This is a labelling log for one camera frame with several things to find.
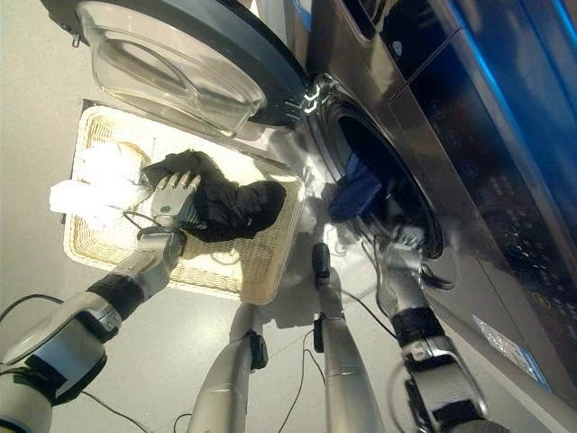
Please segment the black cable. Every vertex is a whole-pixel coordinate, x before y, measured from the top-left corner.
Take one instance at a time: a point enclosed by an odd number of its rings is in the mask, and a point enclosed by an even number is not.
[[[45,300],[50,300],[52,302],[56,302],[57,304],[61,304],[62,302],[64,302],[62,299],[54,298],[53,296],[50,296],[50,295],[44,295],[42,293],[33,293],[32,295],[27,295],[27,296],[24,296],[22,298],[19,298],[18,300],[15,300],[12,304],[10,304],[2,312],[2,314],[0,314],[0,323],[2,323],[2,320],[4,320],[6,316],[8,316],[8,313],[10,313],[10,311],[15,309],[16,307],[18,307],[20,304],[22,304],[23,302],[25,302],[28,299],[45,299]]]
[[[174,420],[174,425],[172,426],[173,433],[177,433],[177,424],[179,423],[180,419],[184,417],[192,417],[192,413],[183,413]]]
[[[326,383],[325,381],[325,375],[323,374],[323,369],[321,368],[321,366],[318,364],[318,361],[315,359],[315,357],[313,356],[313,353],[310,351],[310,349],[305,349],[305,352],[307,352],[310,355],[310,359],[313,361],[313,363],[315,363],[316,365],[316,369],[318,370],[319,374],[321,375],[321,377],[323,378],[323,383]]]
[[[351,298],[353,298],[354,300],[356,300],[357,302],[359,302],[361,304],[361,306],[367,311],[367,313],[369,313],[371,315],[372,318],[375,319],[375,321],[380,325],[380,327],[382,327],[385,331],[387,331],[387,333],[392,336],[393,338],[397,339],[397,336],[395,336],[395,334],[384,324],[382,323],[379,318],[377,318],[377,316],[375,315],[375,313],[372,312],[372,310],[367,307],[367,305],[362,302],[359,298],[357,298],[356,296],[354,296],[351,292],[347,291],[347,290],[342,290],[342,292],[346,295],[349,296]]]
[[[136,427],[138,427],[144,433],[151,433],[140,422],[138,422],[135,419],[130,418],[128,415],[124,415],[123,413],[119,412],[118,410],[112,409],[110,406],[108,406],[106,403],[104,403],[102,400],[100,400],[96,395],[93,395],[90,392],[86,392],[86,391],[81,391],[81,393],[86,395],[87,397],[90,397],[92,400],[94,400],[96,403],[100,404],[105,409],[110,410],[112,413],[114,413],[114,415],[118,415],[119,417],[122,417],[124,419],[129,420],[130,422],[132,422],[132,424],[134,424]]]
[[[292,404],[290,405],[290,409],[288,410],[287,416],[285,417],[284,421],[282,421],[282,425],[280,426],[279,431],[277,433],[280,433],[285,428],[285,425],[289,420],[292,410],[295,409],[295,406],[297,405],[298,397],[300,397],[300,392],[303,389],[303,382],[305,381],[305,352],[306,352],[305,342],[307,341],[307,337],[310,336],[313,333],[313,331],[314,329],[311,329],[305,334],[305,336],[303,336],[303,351],[302,351],[302,357],[300,359],[300,383],[298,384],[297,395],[295,396],[295,400],[293,400]]]
[[[380,267],[379,254],[377,253],[377,236],[372,238],[372,253],[375,257],[375,271],[377,273],[377,290],[382,287],[382,268]]]
[[[393,421],[393,424],[400,433],[405,433],[405,430],[401,427],[400,422],[398,421],[397,412],[395,411],[395,405],[394,405],[395,399],[393,399],[393,393],[394,393],[393,386],[395,385],[395,381],[404,371],[405,371],[405,365],[401,361],[393,369],[393,373],[390,375],[389,383],[387,385],[387,410],[389,411],[389,415]]]
[[[144,218],[156,226],[161,226],[161,224],[156,219],[152,218],[151,216],[141,214],[140,212],[134,212],[132,210],[125,210],[123,212],[123,217],[125,217],[128,221],[130,221],[131,224],[133,224],[134,226],[137,226],[139,230],[142,230],[142,227],[139,224],[137,224],[132,218],[130,218],[129,215],[134,215],[135,217]]]
[[[367,254],[367,258],[369,259],[369,262],[371,262],[372,267],[373,267],[374,270],[375,270],[375,273],[378,274],[378,273],[379,273],[379,268],[377,267],[378,265],[377,265],[377,263],[375,262],[375,256],[374,256],[373,253],[371,253],[371,252],[369,251],[369,248],[367,247],[367,244],[366,244],[364,241],[361,242],[361,248],[362,248],[362,250],[364,251],[364,253]]]

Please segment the label sticker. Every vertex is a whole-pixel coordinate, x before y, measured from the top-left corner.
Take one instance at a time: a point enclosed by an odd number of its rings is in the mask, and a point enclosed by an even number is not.
[[[547,380],[539,370],[535,358],[531,355],[529,350],[513,343],[506,336],[502,335],[497,329],[485,323],[477,316],[472,317],[477,323],[477,326],[487,338],[487,341],[494,348],[499,350],[509,361],[531,376],[537,383],[542,385],[548,391],[551,391]]]

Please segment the gray floor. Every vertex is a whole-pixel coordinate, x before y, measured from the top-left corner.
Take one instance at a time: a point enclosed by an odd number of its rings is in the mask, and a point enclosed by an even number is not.
[[[52,23],[37,0],[2,2],[2,268],[0,305],[27,293],[66,298],[84,290],[103,273],[72,262],[62,249],[60,216],[48,207],[49,188],[67,179],[82,99],[121,106],[94,84],[86,47],[74,50],[71,38]],[[306,224],[297,238],[310,244]],[[263,310],[270,363],[251,378],[247,431],[277,431],[295,396],[303,335],[317,310],[307,254],[293,254],[277,299]],[[375,276],[356,245],[334,267],[345,288],[368,293]],[[376,309],[373,296],[365,299]],[[106,346],[108,364],[88,389],[114,408],[154,431],[172,431],[174,419],[190,411],[204,376],[228,336],[238,302],[178,290],[165,290],[123,324]],[[0,328],[0,354],[53,305],[34,300],[19,307]],[[356,304],[345,313],[366,363],[387,430],[395,431],[387,404],[406,431],[412,430],[400,380],[390,378],[398,349]],[[492,417],[514,431],[546,431],[480,367],[474,351],[460,345],[488,396]],[[322,356],[316,356],[322,362]],[[300,400],[284,431],[324,431],[325,402],[318,373],[305,361]],[[182,422],[179,431],[184,430]],[[54,410],[52,431],[136,431],[88,398]]]

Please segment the washing machine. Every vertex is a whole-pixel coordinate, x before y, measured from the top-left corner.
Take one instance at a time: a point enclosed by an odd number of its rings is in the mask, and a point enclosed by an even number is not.
[[[202,134],[300,128],[335,182],[354,154],[383,185],[360,233],[420,227],[436,312],[521,388],[577,407],[577,37],[561,1],[287,0],[280,35],[235,0],[42,2],[124,102]]]

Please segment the washing machine door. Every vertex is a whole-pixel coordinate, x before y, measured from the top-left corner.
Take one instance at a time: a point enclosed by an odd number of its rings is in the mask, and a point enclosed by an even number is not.
[[[289,49],[236,0],[42,0],[88,44],[107,93],[172,123],[234,135],[251,118],[301,117],[307,77]]]

